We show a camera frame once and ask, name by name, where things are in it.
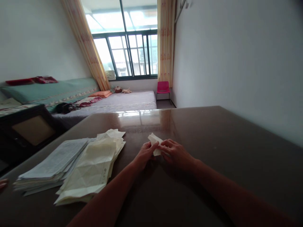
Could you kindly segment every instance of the dark cabinet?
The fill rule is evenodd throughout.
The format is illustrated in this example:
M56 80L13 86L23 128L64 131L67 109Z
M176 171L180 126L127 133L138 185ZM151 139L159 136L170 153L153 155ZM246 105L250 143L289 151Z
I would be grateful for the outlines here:
M0 117L0 159L12 168L65 131L44 105L17 107Z

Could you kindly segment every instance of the forearm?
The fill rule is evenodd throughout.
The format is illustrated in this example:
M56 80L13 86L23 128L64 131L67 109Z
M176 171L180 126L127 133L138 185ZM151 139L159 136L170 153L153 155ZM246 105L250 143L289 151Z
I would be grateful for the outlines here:
M114 226L126 195L139 172L137 165L131 162L95 195L68 226Z
M199 160L191 170L236 226L293 226L287 216Z

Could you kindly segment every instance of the orange blanket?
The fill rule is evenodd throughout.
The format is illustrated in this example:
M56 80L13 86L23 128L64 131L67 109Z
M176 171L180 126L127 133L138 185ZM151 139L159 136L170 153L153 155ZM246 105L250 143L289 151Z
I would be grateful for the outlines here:
M99 96L101 98L107 98L108 96L110 96L109 93L110 93L110 95L112 94L109 90L108 91L98 91L98 92L91 94L89 97Z

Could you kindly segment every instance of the hand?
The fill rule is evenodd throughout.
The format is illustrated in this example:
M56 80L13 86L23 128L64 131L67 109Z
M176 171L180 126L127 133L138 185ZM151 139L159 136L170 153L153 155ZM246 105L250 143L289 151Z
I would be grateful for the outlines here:
M177 142L168 139L164 140L158 149L165 151L170 155L166 155L165 153L161 152L164 160L167 161L169 164L176 166L186 172L190 172L195 165L195 158L193 158L182 145L178 144Z
M8 179L0 180L0 189L5 188L7 186L8 181Z
M149 159L153 159L153 152L158 147L159 142L156 142L154 145L151 144L151 142L144 143L141 147L139 153L133 160L133 163L139 168L140 171L142 171L146 163Z

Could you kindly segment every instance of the white wall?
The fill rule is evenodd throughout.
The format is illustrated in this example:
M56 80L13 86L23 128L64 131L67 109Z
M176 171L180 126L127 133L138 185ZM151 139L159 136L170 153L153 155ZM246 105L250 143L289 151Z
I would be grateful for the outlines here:
M142 79L142 80L125 80L125 81L111 81L111 86L119 86L123 89L130 88L131 91L136 90L154 90L157 92L158 79ZM168 99L168 94L158 94L157 99Z
M0 31L1 85L36 76L91 76L60 0L1 0Z
M220 105L303 146L303 9L291 0L190 2L176 25L175 105Z

